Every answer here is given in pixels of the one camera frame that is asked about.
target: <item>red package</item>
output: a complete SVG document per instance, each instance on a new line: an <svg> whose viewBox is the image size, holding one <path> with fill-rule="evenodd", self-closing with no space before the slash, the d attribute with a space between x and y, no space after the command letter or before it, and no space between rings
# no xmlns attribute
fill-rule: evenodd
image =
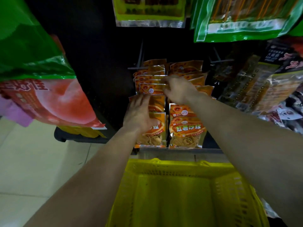
<svg viewBox="0 0 303 227"><path fill-rule="evenodd" d="M9 80L0 90L36 120L56 126L104 127L77 79Z"/></svg>

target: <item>person's right hand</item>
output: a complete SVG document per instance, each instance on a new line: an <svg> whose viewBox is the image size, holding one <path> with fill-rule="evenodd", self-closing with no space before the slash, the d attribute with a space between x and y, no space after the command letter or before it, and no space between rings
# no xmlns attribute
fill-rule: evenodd
<svg viewBox="0 0 303 227"><path fill-rule="evenodd" d="M197 93L195 86L183 77L177 75L167 76L163 79L169 84L169 89L164 89L164 94L177 104L187 104L189 96Z"/></svg>

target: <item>floor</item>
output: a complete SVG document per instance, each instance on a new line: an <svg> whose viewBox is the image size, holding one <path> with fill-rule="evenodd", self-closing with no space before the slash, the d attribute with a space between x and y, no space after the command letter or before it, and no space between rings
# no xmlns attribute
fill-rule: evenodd
<svg viewBox="0 0 303 227"><path fill-rule="evenodd" d="M59 142L55 126L0 119L0 227L23 226L102 144Z"/></svg>

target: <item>yellow plastic basket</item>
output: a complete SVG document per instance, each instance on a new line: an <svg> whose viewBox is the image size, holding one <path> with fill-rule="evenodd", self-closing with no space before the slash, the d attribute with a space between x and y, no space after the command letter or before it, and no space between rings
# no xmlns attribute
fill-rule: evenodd
<svg viewBox="0 0 303 227"><path fill-rule="evenodd" d="M229 163L130 159L107 226L269 227L254 189Z"/></svg>

